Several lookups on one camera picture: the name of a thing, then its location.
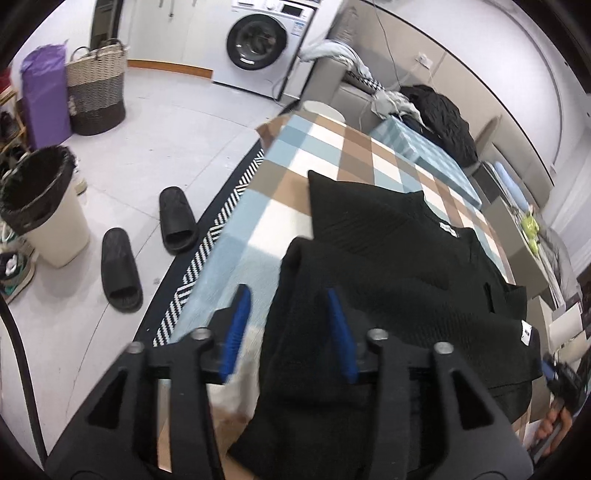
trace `rug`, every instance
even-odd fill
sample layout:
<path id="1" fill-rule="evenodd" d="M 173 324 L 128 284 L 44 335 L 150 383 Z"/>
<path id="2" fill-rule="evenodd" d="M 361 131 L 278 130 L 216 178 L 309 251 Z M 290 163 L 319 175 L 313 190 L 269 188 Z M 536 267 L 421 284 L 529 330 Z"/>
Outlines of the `rug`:
<path id="1" fill-rule="evenodd" d="M 261 143 L 257 141 L 197 221 L 200 235 L 197 246 L 177 255 L 173 260 L 144 315 L 134 341 L 154 346 L 168 343 L 213 246 L 263 159 Z"/>

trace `clothing label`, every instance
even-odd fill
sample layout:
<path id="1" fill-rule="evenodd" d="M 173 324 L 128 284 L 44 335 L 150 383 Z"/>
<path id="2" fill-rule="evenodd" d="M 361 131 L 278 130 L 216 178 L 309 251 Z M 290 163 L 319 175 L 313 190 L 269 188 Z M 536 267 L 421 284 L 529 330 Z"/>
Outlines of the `clothing label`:
<path id="1" fill-rule="evenodd" d="M 530 345 L 531 340 L 531 325 L 523 320 L 521 320 L 521 341 L 524 343 L 525 346 Z"/>
<path id="2" fill-rule="evenodd" d="M 301 36 L 301 33 L 304 31 L 304 24 L 302 22 L 295 22 L 294 28 L 291 29 L 291 34 L 297 37 Z"/>
<path id="3" fill-rule="evenodd" d="M 439 226 L 441 228 L 443 228 L 447 233 L 450 233 L 454 237 L 457 238 L 457 233 L 456 233 L 456 231 L 452 227 L 450 227 L 449 225 L 447 225 L 446 223 L 443 223 L 443 222 L 439 222 Z"/>

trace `metal bolt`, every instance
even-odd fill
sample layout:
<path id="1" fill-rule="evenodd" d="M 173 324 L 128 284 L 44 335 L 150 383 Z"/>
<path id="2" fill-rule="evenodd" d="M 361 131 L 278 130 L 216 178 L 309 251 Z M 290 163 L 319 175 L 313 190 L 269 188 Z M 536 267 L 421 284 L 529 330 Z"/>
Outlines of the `metal bolt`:
<path id="1" fill-rule="evenodd" d="M 211 335 L 211 330 L 205 327 L 195 328 L 195 330 L 191 332 L 191 338 L 194 340 L 207 340 Z"/>
<path id="2" fill-rule="evenodd" d="M 388 339 L 388 332 L 381 328 L 372 328 L 368 332 L 369 338 L 372 340 L 379 342 L 380 340 L 387 340 Z"/>
<path id="3" fill-rule="evenodd" d="M 449 342 L 437 342 L 435 344 L 435 351 L 440 355 L 449 355 L 453 352 L 453 345 Z"/>
<path id="4" fill-rule="evenodd" d="M 144 351 L 144 344 L 142 342 L 131 342 L 127 346 L 127 353 L 141 353 Z"/>

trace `patterned rug border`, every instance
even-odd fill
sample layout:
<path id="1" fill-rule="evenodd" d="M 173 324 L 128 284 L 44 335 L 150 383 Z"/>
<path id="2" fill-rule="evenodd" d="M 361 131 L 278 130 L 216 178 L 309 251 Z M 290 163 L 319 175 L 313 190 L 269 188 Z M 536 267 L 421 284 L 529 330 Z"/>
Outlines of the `patterned rug border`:
<path id="1" fill-rule="evenodd" d="M 224 226 L 228 222 L 228 219 L 232 215 L 236 205 L 238 205 L 242 194 L 248 188 L 252 178 L 254 177 L 263 160 L 264 153 L 263 150 L 260 149 L 252 159 L 250 165 L 246 168 L 242 177 L 240 177 L 238 184 L 232 190 L 232 193 L 222 206 L 221 211 L 217 214 L 213 226 L 208 230 L 207 234 L 203 238 L 203 241 L 195 252 L 191 263 L 187 267 L 185 275 L 183 275 L 182 285 L 174 292 L 173 299 L 168 305 L 166 314 L 164 315 L 164 318 L 162 319 L 160 327 L 158 328 L 156 336 L 152 342 L 154 346 L 163 346 L 170 341 L 170 337 L 172 336 L 174 328 L 177 325 L 181 311 L 184 305 L 187 303 L 191 292 L 193 291 L 193 286 L 195 285 L 199 274 L 203 270 L 203 266 L 205 265 L 205 262 L 209 257 L 213 246 L 219 238 L 220 233 L 222 233 Z"/>

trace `white floor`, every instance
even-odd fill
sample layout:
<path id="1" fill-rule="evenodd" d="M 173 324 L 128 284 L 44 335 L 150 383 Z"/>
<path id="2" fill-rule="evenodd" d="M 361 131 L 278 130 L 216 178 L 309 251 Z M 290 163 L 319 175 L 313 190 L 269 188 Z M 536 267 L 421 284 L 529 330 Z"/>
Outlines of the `white floor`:
<path id="1" fill-rule="evenodd" d="M 181 187 L 199 218 L 252 147 L 254 130 L 281 107 L 271 100 L 182 74 L 130 69 L 126 120 L 66 144 L 80 158 L 89 187 L 81 195 L 92 237 L 69 265 L 39 260 L 32 283 L 11 303 L 33 378 L 50 450 L 105 369 L 133 339 L 173 257 L 163 245 L 158 195 Z M 144 289 L 140 311 L 107 304 L 100 279 L 100 242 L 111 227 L 131 239 Z M 14 355 L 3 335 L 1 413 L 27 451 L 28 431 Z"/>

